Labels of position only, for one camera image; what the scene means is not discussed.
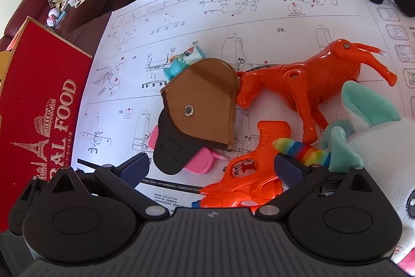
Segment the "red box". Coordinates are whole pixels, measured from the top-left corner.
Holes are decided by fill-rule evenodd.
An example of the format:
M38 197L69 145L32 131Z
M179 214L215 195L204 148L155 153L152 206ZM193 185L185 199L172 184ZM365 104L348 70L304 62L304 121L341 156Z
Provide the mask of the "red box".
M0 232L34 175L49 180L71 165L82 93L92 58L28 17L0 86Z

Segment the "pink plastic object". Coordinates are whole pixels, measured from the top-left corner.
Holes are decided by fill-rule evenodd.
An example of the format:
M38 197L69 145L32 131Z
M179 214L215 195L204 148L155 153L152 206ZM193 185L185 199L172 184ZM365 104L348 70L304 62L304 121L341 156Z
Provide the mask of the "pink plastic object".
M149 147L154 149L158 137L158 126L155 126L149 138ZM227 157L210 150L207 147L202 147L192 159L184 166L185 169L194 174L207 173L215 162L215 159L228 160Z

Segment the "plush eye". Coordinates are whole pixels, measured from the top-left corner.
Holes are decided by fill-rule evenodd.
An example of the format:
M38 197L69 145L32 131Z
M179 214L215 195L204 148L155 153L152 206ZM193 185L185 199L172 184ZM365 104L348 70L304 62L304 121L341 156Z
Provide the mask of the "plush eye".
M408 201L406 201L406 211L410 218L415 219L415 189L410 194Z

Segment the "horse mane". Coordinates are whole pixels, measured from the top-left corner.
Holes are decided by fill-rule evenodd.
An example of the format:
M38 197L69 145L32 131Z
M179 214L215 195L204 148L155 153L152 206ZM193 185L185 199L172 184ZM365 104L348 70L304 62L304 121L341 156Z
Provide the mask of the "horse mane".
M260 65L260 66L256 66L254 68L251 68L250 70L248 70L247 72L251 72L251 71L255 71L255 70L260 70L262 68L271 68L272 66L279 66L281 64L269 64L269 65Z

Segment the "horse body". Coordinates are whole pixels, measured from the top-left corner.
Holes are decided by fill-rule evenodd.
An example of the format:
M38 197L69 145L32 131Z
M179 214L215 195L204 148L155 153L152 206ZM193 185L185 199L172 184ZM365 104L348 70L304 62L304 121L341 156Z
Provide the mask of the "horse body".
M346 81L356 80L361 63L378 71L390 86L395 85L396 75L377 61L371 52L382 51L372 46L338 39L319 54L300 63L263 66L248 72L238 72L241 79L237 104L247 108L262 87L274 91L303 120L303 142L313 143L317 140L315 122L322 129L327 126L318 105L340 93Z

